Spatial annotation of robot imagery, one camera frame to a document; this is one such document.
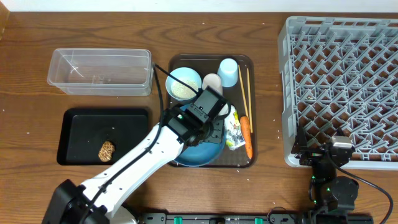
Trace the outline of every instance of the carrot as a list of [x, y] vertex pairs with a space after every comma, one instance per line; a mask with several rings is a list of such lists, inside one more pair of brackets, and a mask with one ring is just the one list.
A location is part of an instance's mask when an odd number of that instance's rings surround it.
[[251, 159], [253, 156], [253, 148], [251, 147], [250, 121], [247, 116], [241, 117], [241, 128], [242, 128], [243, 138], [246, 141], [244, 147], [246, 148], [246, 153], [248, 154], [248, 158]]

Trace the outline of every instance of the white plastic basket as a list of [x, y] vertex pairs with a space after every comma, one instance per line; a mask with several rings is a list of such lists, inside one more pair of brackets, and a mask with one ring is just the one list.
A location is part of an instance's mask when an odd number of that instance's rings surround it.
[[300, 166], [298, 125], [308, 146], [341, 127], [356, 149], [343, 168], [398, 170], [398, 20], [290, 17], [278, 49], [286, 163]]

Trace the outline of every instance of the transparent box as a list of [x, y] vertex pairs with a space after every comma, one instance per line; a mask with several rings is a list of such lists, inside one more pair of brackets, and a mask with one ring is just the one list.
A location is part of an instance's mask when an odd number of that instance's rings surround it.
[[56, 49], [47, 82], [69, 95], [147, 96], [151, 54], [138, 49]]

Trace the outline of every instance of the blue plate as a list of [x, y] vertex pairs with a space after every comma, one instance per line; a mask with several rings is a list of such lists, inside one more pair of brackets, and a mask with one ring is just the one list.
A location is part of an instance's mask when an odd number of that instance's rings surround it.
[[211, 161], [217, 159], [223, 152], [226, 142], [226, 131], [223, 131], [223, 138], [221, 144], [203, 142], [197, 146], [188, 147], [177, 158], [174, 159], [178, 164], [199, 167], [209, 164]]

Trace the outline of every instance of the wooden tabletop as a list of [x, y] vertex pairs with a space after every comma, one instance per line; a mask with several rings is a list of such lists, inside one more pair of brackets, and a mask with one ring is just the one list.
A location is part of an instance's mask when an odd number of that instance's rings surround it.
[[[146, 107], [152, 124], [159, 117], [155, 86], [150, 96], [117, 98], [66, 95], [47, 84], [52, 52], [60, 47], [148, 49], [152, 60], [164, 68], [182, 53], [245, 54], [254, 63], [257, 162], [239, 172], [164, 166], [129, 198], [130, 205], [183, 213], [267, 213], [275, 206], [288, 210], [313, 206], [308, 199], [312, 171], [285, 163], [281, 135], [277, 38], [286, 18], [297, 15], [398, 18], [398, 14], [12, 12], [0, 41], [0, 222], [40, 223], [57, 185], [65, 179], [79, 184], [106, 168], [57, 164], [67, 109]], [[353, 173], [398, 201], [398, 172]], [[370, 213], [379, 223], [387, 209], [382, 193], [360, 184], [355, 212]], [[398, 213], [389, 220], [394, 222]]]

